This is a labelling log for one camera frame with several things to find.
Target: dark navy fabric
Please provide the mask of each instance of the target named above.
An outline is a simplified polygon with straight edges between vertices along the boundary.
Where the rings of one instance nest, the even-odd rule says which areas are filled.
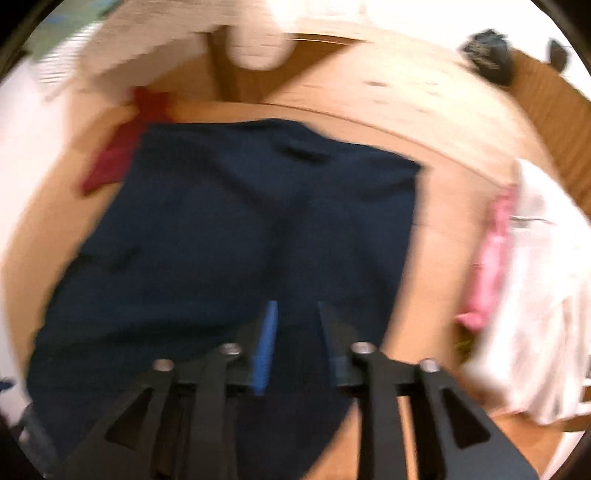
[[[153,126],[37,335],[28,389],[60,456],[154,359],[198,358],[277,300],[267,394],[239,405],[239,473],[301,477],[350,405],[317,303],[381,342],[419,169],[279,119]]]

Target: folded garment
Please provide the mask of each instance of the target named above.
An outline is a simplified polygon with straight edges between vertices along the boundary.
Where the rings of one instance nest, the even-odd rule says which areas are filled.
[[[499,301],[505,278],[506,256],[510,249],[509,217],[513,214],[517,186],[501,191],[489,208],[486,232],[470,272],[466,298],[456,321],[472,333],[489,322]]]
[[[92,169],[80,185],[83,194],[125,178],[141,136],[150,124],[174,123],[166,112],[168,93],[150,92],[145,87],[136,87],[133,96],[134,105],[138,108],[137,115],[118,126],[109,143],[97,155]]]
[[[28,389],[59,454],[155,359],[202,356],[271,299],[275,353],[265,395],[239,401],[239,476],[302,477],[350,407],[317,302],[381,343],[419,169],[290,121],[151,127],[37,335]]]
[[[591,345],[591,225],[563,189],[519,161],[499,305],[465,374],[510,412],[549,424],[576,414]]]

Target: white garment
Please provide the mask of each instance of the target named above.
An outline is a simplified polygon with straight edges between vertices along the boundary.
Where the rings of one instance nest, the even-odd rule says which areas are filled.
[[[591,225],[562,188],[519,160],[521,185],[499,306],[469,380],[540,424],[576,415],[591,345]]]

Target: pink garment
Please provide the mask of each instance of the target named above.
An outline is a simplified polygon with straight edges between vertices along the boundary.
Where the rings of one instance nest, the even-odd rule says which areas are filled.
[[[485,236],[470,272],[461,313],[456,321],[478,333],[488,325],[499,303],[509,252],[509,217],[517,201],[517,185],[503,189],[491,203]]]

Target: metal bolt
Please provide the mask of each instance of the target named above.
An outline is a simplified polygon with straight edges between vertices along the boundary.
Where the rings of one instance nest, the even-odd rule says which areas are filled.
[[[351,345],[351,350],[353,353],[367,355],[369,353],[375,352],[375,345],[371,342],[355,342],[353,345]]]
[[[421,360],[419,362],[419,366],[421,367],[421,370],[427,372],[428,374],[439,372],[441,370],[441,365],[434,358],[426,358],[425,360]]]
[[[174,368],[174,362],[167,358],[159,358],[158,360],[154,360],[152,368],[159,372],[170,372]]]
[[[224,355],[240,355],[242,353],[242,349],[237,343],[224,343],[220,347],[220,351]]]

